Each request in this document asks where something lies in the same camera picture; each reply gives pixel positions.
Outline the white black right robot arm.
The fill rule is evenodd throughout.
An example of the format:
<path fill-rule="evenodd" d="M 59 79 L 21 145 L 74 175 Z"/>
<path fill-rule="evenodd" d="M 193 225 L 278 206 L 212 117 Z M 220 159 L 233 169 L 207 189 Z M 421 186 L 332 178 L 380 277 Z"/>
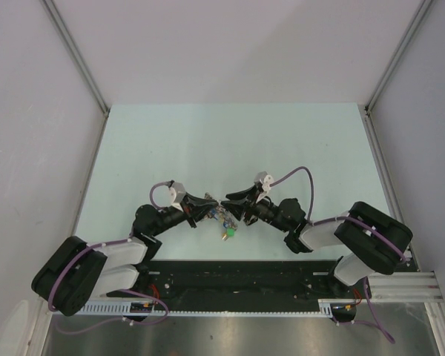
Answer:
<path fill-rule="evenodd" d="M 221 205 L 246 225 L 261 220 L 286 232 L 284 243 L 295 254 L 344 245 L 349 253 L 338 258 L 326 276 L 327 288 L 335 297 L 345 297 L 371 274 L 393 274 L 407 262 L 404 252 L 413 238 L 406 225 L 362 201 L 316 222 L 309 221 L 298 199 L 285 198 L 277 205 L 256 187 L 227 194 Z"/>

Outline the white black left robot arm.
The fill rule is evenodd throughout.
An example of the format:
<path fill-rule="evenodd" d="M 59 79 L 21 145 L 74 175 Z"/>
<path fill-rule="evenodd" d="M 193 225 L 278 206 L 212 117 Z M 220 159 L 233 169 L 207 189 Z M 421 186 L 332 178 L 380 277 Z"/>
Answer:
<path fill-rule="evenodd" d="M 138 207 L 124 239 L 90 245 L 80 237 L 68 237 L 33 278 L 31 289 L 47 301 L 50 311 L 65 316 L 109 292 L 125 289 L 141 296 L 148 290 L 149 279 L 138 265 L 152 260 L 162 246 L 156 237 L 181 223 L 196 228 L 218 205 L 214 199 L 184 194 L 168 207 Z"/>

